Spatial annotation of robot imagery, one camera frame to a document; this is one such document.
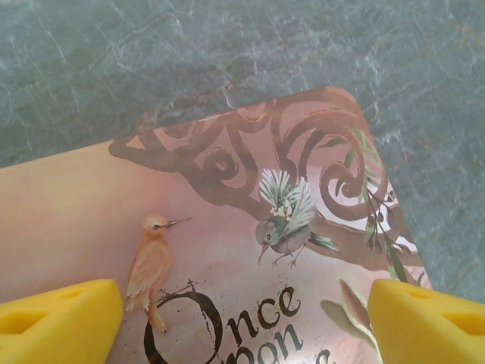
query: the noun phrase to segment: peach-colored bird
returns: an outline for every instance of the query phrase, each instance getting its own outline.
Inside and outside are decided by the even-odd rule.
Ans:
[[[152,327],[163,333],[167,332],[167,326],[157,313],[155,295],[172,266],[172,252],[165,234],[168,228],[186,220],[189,218],[168,221],[158,214],[148,216],[143,222],[142,241],[128,278],[126,310],[144,309]]]

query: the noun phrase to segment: book cover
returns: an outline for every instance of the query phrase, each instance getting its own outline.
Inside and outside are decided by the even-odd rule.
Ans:
[[[379,363],[372,282],[430,286],[334,86],[4,168],[0,196],[0,302],[115,279],[109,364]]]

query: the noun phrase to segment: bird illustration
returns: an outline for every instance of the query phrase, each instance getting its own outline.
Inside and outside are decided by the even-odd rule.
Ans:
[[[335,242],[315,234],[308,225],[315,217],[317,200],[305,178],[301,177],[299,183],[293,186],[289,182],[288,172],[265,169],[259,183],[259,193],[271,205],[272,216],[256,227],[256,240],[261,245],[258,264],[261,264],[261,258],[268,248],[281,254],[272,266],[285,256],[293,256],[299,249],[289,263],[290,268],[296,266],[296,260],[307,243],[340,253]]]
[[[186,220],[189,218],[168,221],[158,214],[148,216],[142,225],[142,240],[128,278],[125,310],[144,309],[152,327],[163,333],[167,332],[167,326],[157,313],[155,295],[172,266],[172,252],[165,234],[168,228]]]

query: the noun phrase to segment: bird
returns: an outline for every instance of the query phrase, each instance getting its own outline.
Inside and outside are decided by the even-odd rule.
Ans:
[[[311,231],[309,223],[315,217],[317,200],[305,178],[301,177],[293,186],[287,171],[264,169],[259,193],[271,205],[271,216],[256,226],[256,240],[261,246],[258,265],[268,248],[281,255],[272,266],[299,250],[289,263],[290,268],[296,266],[296,260],[307,243],[340,253],[337,243]]]
[[[173,260],[165,234],[167,229],[186,220],[190,218],[168,221],[159,214],[147,216],[128,277],[125,310],[143,309],[152,327],[161,333],[167,332],[167,326],[157,312],[155,295],[161,289]]]

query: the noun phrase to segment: grey marble surface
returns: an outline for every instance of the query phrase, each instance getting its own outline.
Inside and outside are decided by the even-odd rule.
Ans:
[[[0,165],[342,86],[434,287],[485,302],[483,2],[279,3],[0,0]]]

